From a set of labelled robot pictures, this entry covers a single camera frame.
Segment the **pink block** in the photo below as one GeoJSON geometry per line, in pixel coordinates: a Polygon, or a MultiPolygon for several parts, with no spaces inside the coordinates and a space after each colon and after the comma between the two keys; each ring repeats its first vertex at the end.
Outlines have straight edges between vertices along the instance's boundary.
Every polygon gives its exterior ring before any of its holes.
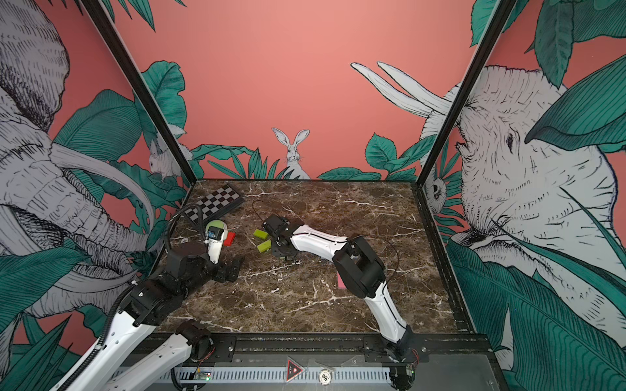
{"type": "Polygon", "coordinates": [[[342,277],[339,274],[337,274],[337,287],[341,290],[346,289],[346,285],[344,284],[342,277]]]}

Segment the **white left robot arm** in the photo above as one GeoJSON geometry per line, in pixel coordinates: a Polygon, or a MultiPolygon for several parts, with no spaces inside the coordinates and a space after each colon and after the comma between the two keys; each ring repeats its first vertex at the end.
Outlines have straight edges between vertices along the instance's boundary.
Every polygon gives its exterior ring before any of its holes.
{"type": "Polygon", "coordinates": [[[210,331],[199,322],[188,320],[152,353],[119,376],[114,374],[192,293],[211,280],[225,283],[238,277],[240,262],[227,264],[219,258],[228,238],[227,225],[221,218],[230,209],[223,207],[209,213],[198,204],[186,205],[171,218],[168,230],[191,210],[197,212],[192,221],[201,235],[198,246],[175,250],[167,231],[164,267],[148,279],[134,283],[114,301],[100,337],[52,387],[54,390],[145,390],[189,358],[202,362],[215,352],[210,331]]]}

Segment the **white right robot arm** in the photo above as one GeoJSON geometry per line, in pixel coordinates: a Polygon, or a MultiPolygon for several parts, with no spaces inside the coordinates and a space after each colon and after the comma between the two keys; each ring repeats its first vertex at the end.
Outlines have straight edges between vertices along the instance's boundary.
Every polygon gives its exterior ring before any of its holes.
{"type": "Polygon", "coordinates": [[[298,253],[312,253],[331,261],[345,287],[365,300],[379,327],[385,350],[396,362],[411,353],[411,327],[400,315],[388,290],[386,267],[361,235],[334,236],[317,231],[302,221],[270,215],[263,223],[276,257],[290,259],[298,253]]]}

